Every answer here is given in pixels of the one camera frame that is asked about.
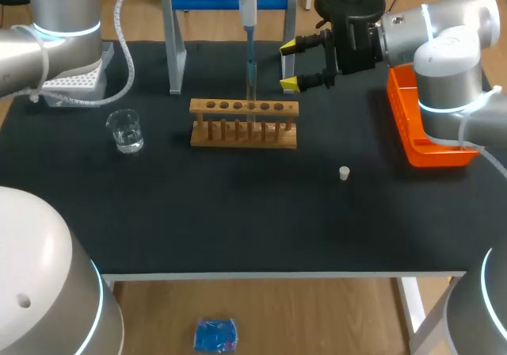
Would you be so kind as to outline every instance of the blue sponge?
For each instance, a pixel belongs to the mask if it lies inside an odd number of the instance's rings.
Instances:
[[[233,319],[200,319],[193,348],[203,353],[231,353],[238,344],[238,331]]]

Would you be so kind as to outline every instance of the orange tray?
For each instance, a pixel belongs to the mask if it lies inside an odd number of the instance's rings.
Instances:
[[[419,96],[412,66],[389,70],[387,95],[409,162],[416,167],[457,167],[467,165],[477,151],[432,143],[422,128]]]

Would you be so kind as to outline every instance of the glowing blue ring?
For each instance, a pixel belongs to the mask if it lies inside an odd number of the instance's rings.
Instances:
[[[33,27],[49,36],[58,36],[62,38],[70,37],[70,36],[85,36],[86,34],[90,34],[91,32],[96,32],[101,27],[101,22],[99,21],[93,28],[82,30],[81,32],[52,32],[51,30],[46,30],[38,26],[37,24],[33,24]]]
[[[93,321],[92,327],[90,329],[90,332],[88,335],[86,335],[86,338],[84,342],[81,344],[81,346],[78,348],[78,351],[76,351],[75,355],[81,355],[82,352],[85,350],[85,348],[88,346],[88,343],[90,343],[90,340],[93,337],[93,334],[95,333],[95,330],[98,326],[98,321],[101,319],[101,313],[102,313],[102,305],[104,303],[104,287],[102,286],[102,277],[101,274],[98,272],[97,267],[92,261],[93,268],[95,269],[95,272],[97,273],[98,278],[98,285],[99,285],[99,293],[101,294],[98,300],[98,309],[97,314],[95,315],[95,320]]]
[[[488,250],[488,253],[484,257],[484,260],[482,261],[482,268],[481,268],[481,289],[482,289],[482,297],[484,298],[484,303],[486,304],[486,308],[488,309],[488,312],[490,313],[490,317],[493,320],[494,325],[498,328],[500,333],[503,335],[504,339],[507,340],[507,330],[503,327],[503,325],[500,322],[500,319],[498,319],[497,315],[495,314],[493,310],[493,305],[491,304],[490,298],[488,297],[488,292],[486,290],[486,263],[488,261],[488,257],[490,256],[491,248]]]
[[[419,101],[419,106],[422,109],[424,109],[425,111],[428,111],[428,112],[433,112],[433,113],[453,113],[453,112],[464,111],[465,109],[468,108],[469,105],[464,105],[462,107],[456,107],[456,108],[443,108],[443,109],[439,109],[439,108],[427,107],[426,105],[422,104],[421,101]]]

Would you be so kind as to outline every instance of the wooden floor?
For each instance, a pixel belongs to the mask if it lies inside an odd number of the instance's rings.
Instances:
[[[101,0],[103,37],[116,39],[112,8]],[[403,10],[436,0],[399,0]],[[497,0],[507,26],[507,0]],[[123,12],[128,40],[164,40],[159,0],[127,0]],[[298,34],[315,31],[315,11],[300,9]],[[3,25],[29,23],[27,7],[6,7]],[[238,12],[182,13],[186,40],[244,40]],[[258,40],[281,40],[282,12],[259,12]],[[507,86],[507,33],[484,51],[492,84]],[[9,103],[0,104],[0,123]],[[192,353],[199,317],[235,318],[240,354],[401,355],[407,353],[398,296],[390,279],[178,281],[121,284],[116,290],[124,312],[125,355]],[[420,279],[428,311],[447,285],[445,278]]]

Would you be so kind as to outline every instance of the black tabletop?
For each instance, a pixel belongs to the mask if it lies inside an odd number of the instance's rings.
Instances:
[[[259,43],[257,99],[300,102],[298,149],[197,148],[190,98],[244,98],[245,45],[187,44],[181,96],[169,95],[163,43],[130,47],[136,80],[123,100],[50,109],[17,99],[0,131],[0,185],[51,204],[103,273],[465,270],[502,236],[507,183],[486,160],[407,162],[387,67],[284,96],[278,44]],[[297,73],[322,60],[318,49],[300,55]],[[112,94],[127,74],[118,46],[107,73]],[[137,155],[119,154],[105,128],[124,108],[140,115]]]

